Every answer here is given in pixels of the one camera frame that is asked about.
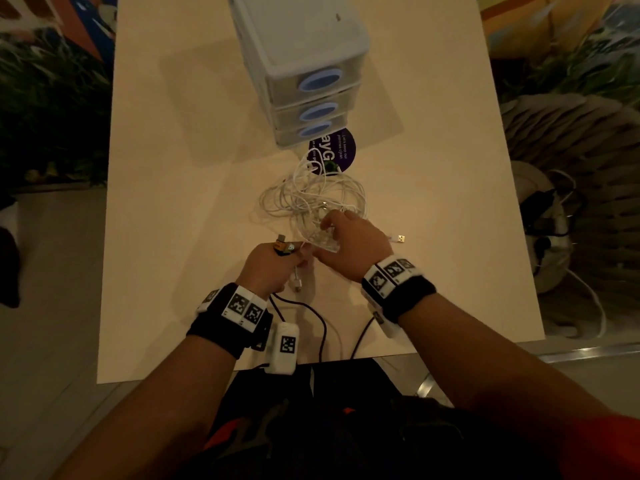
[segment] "white table top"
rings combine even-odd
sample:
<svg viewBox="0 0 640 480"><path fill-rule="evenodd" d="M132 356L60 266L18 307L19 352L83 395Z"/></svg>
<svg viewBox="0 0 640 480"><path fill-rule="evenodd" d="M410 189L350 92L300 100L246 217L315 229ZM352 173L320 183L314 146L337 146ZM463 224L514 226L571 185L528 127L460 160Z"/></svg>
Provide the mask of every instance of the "white table top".
<svg viewBox="0 0 640 480"><path fill-rule="evenodd" d="M438 290L508 339L543 329L476 0L353 0L371 35L349 130L370 218L404 234ZM226 0L120 0L98 382L141 379L207 293L278 233L260 193L297 162L278 151ZM291 291L284 296L293 298ZM348 358L371 317L320 263L302 297L326 318L324 360ZM315 362L322 327L283 306ZM411 353L376 325L358 356ZM247 351L246 369L265 362Z"/></svg>

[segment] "drawer handle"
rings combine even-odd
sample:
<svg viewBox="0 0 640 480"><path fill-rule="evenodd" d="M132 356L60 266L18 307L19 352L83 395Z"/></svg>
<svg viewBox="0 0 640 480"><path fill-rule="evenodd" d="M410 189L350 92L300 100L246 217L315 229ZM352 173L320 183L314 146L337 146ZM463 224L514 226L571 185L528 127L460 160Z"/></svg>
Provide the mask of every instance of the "drawer handle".
<svg viewBox="0 0 640 480"><path fill-rule="evenodd" d="M300 82L299 90L304 93L318 91L328 88L342 78L342 69L325 69L315 74L311 74L308 78Z"/></svg>
<svg viewBox="0 0 640 480"><path fill-rule="evenodd" d="M298 133L298 136L300 136L300 138L308 138L310 136L315 136L331 128L331 125L332 125L331 121L322 121L321 123L316 123L313 126L308 126L306 128L301 129L300 132Z"/></svg>
<svg viewBox="0 0 640 480"><path fill-rule="evenodd" d="M313 121L324 118L338 109L338 103L325 102L317 106L310 107L308 110L300 114L300 121Z"/></svg>

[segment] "wristband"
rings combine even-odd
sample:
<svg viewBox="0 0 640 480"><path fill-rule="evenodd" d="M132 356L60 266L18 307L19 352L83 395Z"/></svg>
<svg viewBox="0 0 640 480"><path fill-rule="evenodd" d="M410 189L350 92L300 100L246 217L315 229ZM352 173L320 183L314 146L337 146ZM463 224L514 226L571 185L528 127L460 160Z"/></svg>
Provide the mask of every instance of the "wristband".
<svg viewBox="0 0 640 480"><path fill-rule="evenodd" d="M197 335L240 358L247 347L264 350L273 316L267 302L251 291L229 283L207 295L197 308L188 335Z"/></svg>
<svg viewBox="0 0 640 480"><path fill-rule="evenodd" d="M397 323L436 287L407 259L389 256L371 266L362 279L362 294L389 322Z"/></svg>

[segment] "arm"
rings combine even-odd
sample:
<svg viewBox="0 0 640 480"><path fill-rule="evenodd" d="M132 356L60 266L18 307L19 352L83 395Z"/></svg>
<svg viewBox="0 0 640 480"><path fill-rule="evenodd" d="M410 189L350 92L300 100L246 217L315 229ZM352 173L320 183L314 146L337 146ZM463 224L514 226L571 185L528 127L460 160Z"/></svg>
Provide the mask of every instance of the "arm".
<svg viewBox="0 0 640 480"><path fill-rule="evenodd" d="M340 251L316 257L360 282L393 254L388 238L351 212L330 212ZM551 366L528 354L440 295L423 298L399 325L451 402L530 440L552 454L569 423L611 412Z"/></svg>
<svg viewBox="0 0 640 480"><path fill-rule="evenodd" d="M263 299L280 291L310 249L280 257L261 244L236 284ZM236 359L190 335L85 438L54 480L167 478L202 450Z"/></svg>

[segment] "hand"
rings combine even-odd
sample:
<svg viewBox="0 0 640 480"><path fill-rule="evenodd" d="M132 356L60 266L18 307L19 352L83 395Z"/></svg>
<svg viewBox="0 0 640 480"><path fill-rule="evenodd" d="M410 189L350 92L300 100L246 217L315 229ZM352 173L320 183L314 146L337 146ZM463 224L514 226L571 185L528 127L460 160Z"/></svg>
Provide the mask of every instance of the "hand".
<svg viewBox="0 0 640 480"><path fill-rule="evenodd" d="M314 256L348 280L359 283L371 266L394 253L380 229L350 210L329 212L320 227L326 230L331 226L340 251L332 253L316 248Z"/></svg>
<svg viewBox="0 0 640 480"><path fill-rule="evenodd" d="M258 244L244 263L236 285L266 300L272 293L284 291L295 266L308 266L313 260L312 246L297 243L296 251L289 256L278 256L273 243Z"/></svg>

